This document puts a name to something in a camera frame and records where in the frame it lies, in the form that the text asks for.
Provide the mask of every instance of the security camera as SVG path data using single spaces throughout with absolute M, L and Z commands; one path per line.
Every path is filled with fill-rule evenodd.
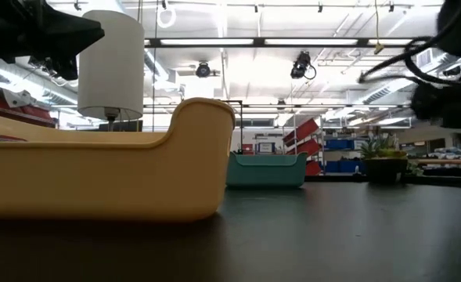
M 299 78 L 307 78 L 305 74 L 307 73 L 308 69 L 311 67 L 312 70 L 315 71 L 315 74 L 312 78 L 307 78 L 308 80 L 314 79 L 317 75 L 317 70 L 310 64 L 310 54 L 307 51 L 301 51 L 300 55 L 294 62 L 293 69 L 291 70 L 291 78 L 292 79 L 299 79 Z
M 205 62 L 199 63 L 199 67 L 196 70 L 196 76 L 198 78 L 207 78 L 211 74 L 211 69 Z

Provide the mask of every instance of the dark table surface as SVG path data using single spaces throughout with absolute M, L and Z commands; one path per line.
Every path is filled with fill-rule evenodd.
M 190 225 L 0 221 L 0 281 L 461 281 L 461 190 L 231 190 Z

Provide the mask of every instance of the black cable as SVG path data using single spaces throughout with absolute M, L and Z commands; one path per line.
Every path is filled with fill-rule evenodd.
M 419 54 L 420 52 L 425 51 L 426 49 L 429 49 L 430 47 L 433 47 L 434 45 L 439 43 L 446 35 L 448 35 L 453 30 L 454 26 L 459 22 L 460 17 L 461 17 L 461 0 L 460 0 L 459 8 L 456 11 L 456 13 L 454 14 L 454 16 L 451 18 L 449 23 L 441 31 L 439 31 L 439 33 L 437 35 L 430 38 L 430 40 L 423 43 L 422 45 L 419 45 L 419 46 L 417 46 L 417 47 L 415 47 L 413 49 L 410 48 L 409 50 L 405 51 L 404 53 L 402 53 L 400 55 L 397 55 L 395 57 L 390 58 L 389 60 L 386 60 L 386 61 L 384 61 L 382 63 L 377 64 L 372 69 L 368 70 L 364 74 L 361 74 L 361 76 L 358 79 L 358 83 L 363 84 L 363 83 L 368 83 L 368 82 L 383 81 L 383 80 L 387 80 L 387 79 L 391 79 L 391 78 L 396 78 L 395 76 L 382 76 L 382 77 L 376 77 L 376 78 L 368 79 L 368 76 L 370 76 L 371 74 L 373 74 L 373 73 L 375 73 L 375 72 L 377 72 L 379 70 L 384 69 L 385 67 L 389 67 L 390 65 L 392 65 L 394 63 L 397 63 L 397 62 L 400 62 L 400 61 L 403 61 L 403 60 L 411 60 L 412 61 L 413 56 Z M 413 68 L 413 70 L 410 70 L 410 71 L 413 72 L 414 75 L 416 75 L 419 78 L 424 77 L 424 78 L 428 79 L 428 77 L 420 69 L 418 69 L 418 71 L 416 71 L 416 69 Z
M 317 77 L 317 70 L 315 69 L 315 67 L 314 67 L 314 66 L 312 66 L 312 64 L 311 64 L 311 63 L 309 63 L 309 65 L 310 65 L 310 67 L 312 68 L 312 70 L 314 70 L 314 76 L 313 76 L 313 77 L 311 77 L 311 78 L 309 78 L 309 77 L 307 77 L 306 75 L 304 75 L 303 77 L 304 77 L 304 78 L 307 78 L 308 80 L 312 80 L 312 79 L 314 79 L 314 78 L 316 78 L 316 77 Z
M 422 42 L 430 40 L 430 37 L 424 36 L 420 38 L 414 38 L 406 47 L 405 47 L 405 52 L 408 52 L 416 42 Z M 407 66 L 407 68 L 414 73 L 415 76 L 418 78 L 423 79 L 424 81 L 428 81 L 431 83 L 438 83 L 438 84 L 443 84 L 443 85 L 458 85 L 458 81 L 449 81 L 441 78 L 436 78 L 435 76 L 431 76 L 429 74 L 423 73 L 420 68 L 412 61 L 411 57 L 405 58 L 404 63 Z

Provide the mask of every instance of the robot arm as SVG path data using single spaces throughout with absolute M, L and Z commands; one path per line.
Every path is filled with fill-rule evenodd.
M 54 71 L 77 79 L 76 55 L 105 36 L 101 24 L 55 11 L 45 0 L 0 0 L 0 59 L 50 58 Z
M 438 16 L 438 34 L 435 37 L 417 38 L 410 42 L 405 52 L 391 58 L 359 78 L 360 83 L 384 79 L 406 78 L 417 84 L 411 108 L 420 120 L 441 120 L 447 128 L 461 128 L 461 78 L 446 81 L 424 74 L 412 61 L 412 56 L 430 47 L 437 47 L 455 56 L 461 56 L 461 0 L 445 0 Z M 368 78 L 376 71 L 398 61 L 404 61 L 415 77 L 392 75 Z

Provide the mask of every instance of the blue bin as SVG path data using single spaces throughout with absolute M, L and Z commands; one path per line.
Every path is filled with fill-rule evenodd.
M 340 172 L 339 161 L 327 161 L 326 162 L 326 173 L 338 173 Z
M 343 150 L 348 149 L 350 140 L 327 140 L 325 148 L 327 150 Z
M 343 173 L 354 173 L 355 168 L 359 166 L 359 171 L 361 169 L 360 161 L 340 161 L 340 172 Z
M 347 144 L 348 147 L 347 148 L 350 149 L 350 150 L 353 150 L 355 148 L 354 140 L 347 140 L 347 142 L 348 142 L 348 144 Z

